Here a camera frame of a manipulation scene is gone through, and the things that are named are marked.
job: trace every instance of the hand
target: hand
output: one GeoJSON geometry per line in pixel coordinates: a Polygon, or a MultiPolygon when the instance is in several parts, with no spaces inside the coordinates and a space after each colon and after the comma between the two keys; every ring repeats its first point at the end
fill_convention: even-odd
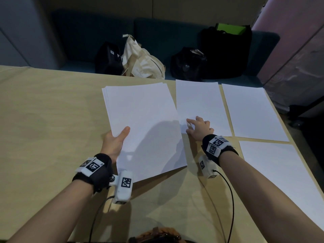
{"type": "Polygon", "coordinates": [[[117,137],[113,137],[111,131],[109,131],[103,139],[100,153],[107,154],[113,164],[116,163],[117,157],[122,150],[124,139],[128,136],[130,130],[130,127],[125,127],[117,137]]]}
{"type": "Polygon", "coordinates": [[[214,133],[214,129],[209,128],[210,122],[204,121],[202,118],[200,118],[198,116],[196,117],[196,120],[187,118],[187,122],[190,124],[193,124],[195,126],[195,130],[187,129],[186,132],[187,132],[187,134],[192,135],[192,137],[196,141],[201,142],[206,135],[214,133]]]}

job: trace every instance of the teal sofa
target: teal sofa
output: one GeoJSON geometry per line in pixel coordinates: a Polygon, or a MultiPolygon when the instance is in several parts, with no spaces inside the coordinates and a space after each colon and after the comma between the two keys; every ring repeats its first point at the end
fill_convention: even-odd
{"type": "MultiPolygon", "coordinates": [[[[68,61],[61,70],[95,73],[94,58],[100,46],[109,41],[123,53],[126,38],[131,34],[152,55],[166,66],[166,79],[175,80],[170,73],[171,56],[184,46],[199,48],[198,34],[204,25],[147,18],[121,18],[73,10],[56,10],[52,20],[57,29],[68,61]]],[[[262,87],[257,78],[270,53],[280,40],[276,33],[252,31],[249,62],[242,76],[217,81],[232,85],[262,87]]]]}

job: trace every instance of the person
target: person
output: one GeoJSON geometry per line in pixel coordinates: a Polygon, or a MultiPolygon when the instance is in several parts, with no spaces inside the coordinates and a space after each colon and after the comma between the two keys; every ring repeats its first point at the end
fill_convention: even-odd
{"type": "MultiPolygon", "coordinates": [[[[198,116],[196,120],[187,121],[195,126],[194,130],[187,129],[187,133],[196,141],[202,141],[203,146],[206,138],[215,137],[209,121],[204,121],[198,116]]],[[[96,155],[105,163],[102,171],[108,176],[100,180],[102,186],[89,180],[89,177],[77,174],[73,181],[27,221],[8,243],[67,242],[82,209],[93,193],[107,186],[111,172],[108,166],[116,162],[129,131],[130,128],[126,127],[117,137],[113,137],[109,132],[103,140],[100,154],[96,155]]],[[[324,232],[279,188],[236,152],[229,148],[221,152],[217,161],[267,242],[324,242],[324,232]]]]}

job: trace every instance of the green object in bag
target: green object in bag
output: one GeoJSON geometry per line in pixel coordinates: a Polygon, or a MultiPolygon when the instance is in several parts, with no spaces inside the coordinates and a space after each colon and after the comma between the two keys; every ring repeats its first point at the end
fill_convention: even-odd
{"type": "Polygon", "coordinates": [[[226,31],[229,34],[234,34],[234,35],[242,35],[246,27],[245,26],[239,26],[239,25],[231,25],[231,24],[220,24],[218,23],[216,25],[216,30],[218,31],[226,31]]]}

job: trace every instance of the person's left arm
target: person's left arm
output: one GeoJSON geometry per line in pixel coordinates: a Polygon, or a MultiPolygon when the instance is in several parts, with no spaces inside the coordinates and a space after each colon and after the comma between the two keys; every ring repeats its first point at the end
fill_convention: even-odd
{"type": "MultiPolygon", "coordinates": [[[[103,141],[100,153],[107,154],[111,162],[115,163],[129,131],[130,128],[126,127],[118,137],[113,137],[110,131],[103,141]]],[[[79,179],[72,181],[26,222],[7,243],[67,242],[93,193],[94,186],[91,183],[79,179]]]]}

